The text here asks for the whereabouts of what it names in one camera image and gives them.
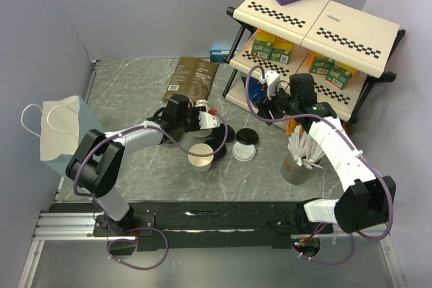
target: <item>brown coffee bag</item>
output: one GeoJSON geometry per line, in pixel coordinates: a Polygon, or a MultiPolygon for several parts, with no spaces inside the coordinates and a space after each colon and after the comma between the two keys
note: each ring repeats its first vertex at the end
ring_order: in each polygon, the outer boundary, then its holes
{"type": "Polygon", "coordinates": [[[173,94],[183,94],[194,103],[207,99],[218,65],[198,57],[180,57],[163,100],[168,100],[173,94]]]}

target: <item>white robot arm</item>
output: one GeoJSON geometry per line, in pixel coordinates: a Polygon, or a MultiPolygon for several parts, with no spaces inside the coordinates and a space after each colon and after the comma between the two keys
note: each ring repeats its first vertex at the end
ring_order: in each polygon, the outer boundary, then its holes
{"type": "MultiPolygon", "coordinates": [[[[291,94],[277,87],[280,76],[275,71],[266,71],[259,81],[266,85],[267,97],[259,103],[258,115],[310,115],[296,120],[323,149],[342,183],[344,194],[340,199],[316,199],[304,203],[307,219],[313,223],[338,224],[346,233],[385,223],[389,204],[383,184],[361,161],[362,151],[357,150],[348,138],[331,106],[317,102],[313,77],[310,74],[290,76],[291,94]]],[[[387,176],[383,180],[394,199],[396,185],[393,179],[387,176]]]]}

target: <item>black cup lid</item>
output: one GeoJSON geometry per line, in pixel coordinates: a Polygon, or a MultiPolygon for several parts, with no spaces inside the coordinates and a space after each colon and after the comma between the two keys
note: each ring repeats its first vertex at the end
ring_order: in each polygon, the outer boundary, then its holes
{"type": "MultiPolygon", "coordinates": [[[[219,140],[219,143],[222,142],[223,136],[225,135],[225,126],[220,125],[219,127],[213,128],[211,131],[211,135],[219,140]]],[[[227,143],[231,143],[236,138],[236,133],[231,126],[228,125],[228,136],[227,143]]]]}
{"type": "Polygon", "coordinates": [[[252,145],[258,142],[258,134],[251,128],[242,128],[236,134],[236,140],[244,145],[252,145]]]}
{"type": "MultiPolygon", "coordinates": [[[[213,149],[213,151],[221,146],[221,142],[219,140],[217,140],[216,138],[208,139],[207,141],[205,141],[205,144],[210,146],[213,149]]],[[[215,161],[215,160],[222,159],[226,154],[227,154],[227,147],[225,145],[223,145],[222,149],[218,153],[215,154],[215,156],[213,157],[213,160],[215,161]]]]}

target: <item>white cup lid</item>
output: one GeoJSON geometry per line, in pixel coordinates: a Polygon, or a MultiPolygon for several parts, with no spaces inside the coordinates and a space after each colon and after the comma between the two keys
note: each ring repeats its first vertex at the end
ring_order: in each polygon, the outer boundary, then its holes
{"type": "Polygon", "coordinates": [[[239,142],[235,143],[232,148],[232,155],[239,161],[247,162],[254,158],[257,153],[255,145],[244,145],[239,142]]]}

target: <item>stack of cup lids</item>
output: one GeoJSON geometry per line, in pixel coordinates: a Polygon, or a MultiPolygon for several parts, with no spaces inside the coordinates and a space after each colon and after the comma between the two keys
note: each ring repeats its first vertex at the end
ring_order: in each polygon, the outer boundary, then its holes
{"type": "MultiPolygon", "coordinates": [[[[228,135],[227,135],[227,141],[226,143],[230,143],[234,141],[234,138],[236,137],[236,133],[233,130],[233,128],[229,125],[228,127],[228,135]]],[[[219,127],[213,128],[211,131],[212,138],[205,141],[205,144],[209,145],[213,151],[215,151],[217,148],[221,146],[221,143],[223,141],[223,137],[225,136],[225,126],[220,125],[219,127]]],[[[215,154],[215,161],[222,159],[227,154],[227,147],[226,145],[223,145],[222,149],[215,154]]]]}
{"type": "Polygon", "coordinates": [[[242,128],[236,134],[237,143],[232,148],[234,158],[241,162],[247,162],[257,153],[255,144],[258,142],[258,134],[250,128],[242,128]]]}

